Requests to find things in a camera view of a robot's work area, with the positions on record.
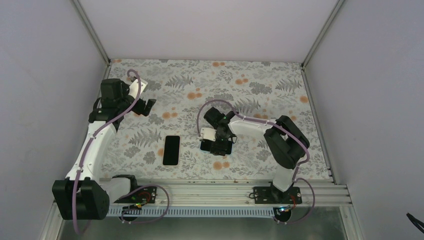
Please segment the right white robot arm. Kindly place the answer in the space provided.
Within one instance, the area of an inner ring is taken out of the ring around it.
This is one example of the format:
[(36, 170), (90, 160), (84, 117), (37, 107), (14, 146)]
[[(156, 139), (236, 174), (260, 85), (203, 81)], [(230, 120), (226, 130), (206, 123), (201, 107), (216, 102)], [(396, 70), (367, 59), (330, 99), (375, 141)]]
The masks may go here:
[(211, 107), (203, 118), (210, 127), (199, 130), (200, 150), (215, 156), (230, 155), (233, 144), (240, 136), (264, 140), (277, 163), (277, 171), (271, 182), (271, 198), (278, 204), (289, 199), (289, 189), (293, 185), (298, 163), (307, 155), (310, 142), (288, 116), (266, 120), (242, 116), (234, 111), (223, 114)]

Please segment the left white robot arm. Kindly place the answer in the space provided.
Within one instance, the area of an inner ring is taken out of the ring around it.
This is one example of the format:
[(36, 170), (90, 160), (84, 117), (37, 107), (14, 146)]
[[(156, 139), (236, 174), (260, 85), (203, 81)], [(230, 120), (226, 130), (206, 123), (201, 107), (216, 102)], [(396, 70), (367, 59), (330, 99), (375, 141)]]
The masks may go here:
[(124, 116), (129, 112), (148, 116), (155, 104), (155, 99), (141, 99), (147, 85), (141, 78), (131, 84), (119, 78), (101, 81), (100, 96), (89, 114), (81, 151), (66, 177), (56, 180), (52, 186), (54, 200), (64, 220), (102, 220), (110, 204), (120, 198), (131, 203), (139, 197), (134, 176), (116, 175), (108, 183), (101, 184), (100, 171)]

